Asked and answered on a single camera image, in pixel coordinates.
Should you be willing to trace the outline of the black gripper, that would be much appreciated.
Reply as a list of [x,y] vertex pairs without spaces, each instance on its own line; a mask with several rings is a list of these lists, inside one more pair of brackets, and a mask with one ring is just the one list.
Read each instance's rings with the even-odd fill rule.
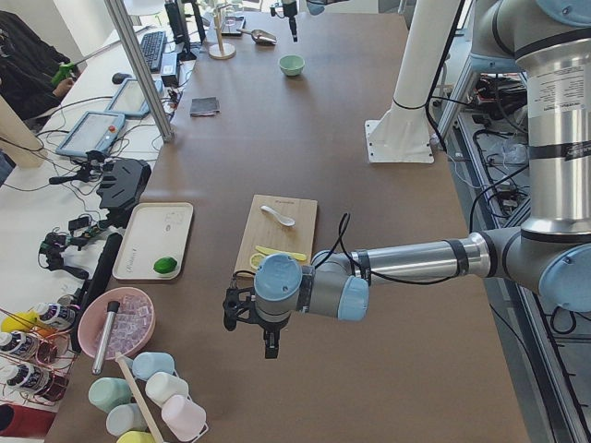
[[296,0],[282,0],[283,16],[288,18],[288,23],[293,42],[298,42],[296,15],[298,12]]
[[287,325],[289,318],[285,318],[281,321],[267,321],[262,319],[259,325],[263,329],[263,340],[265,344],[266,359],[276,359],[279,354],[279,340],[281,330]]

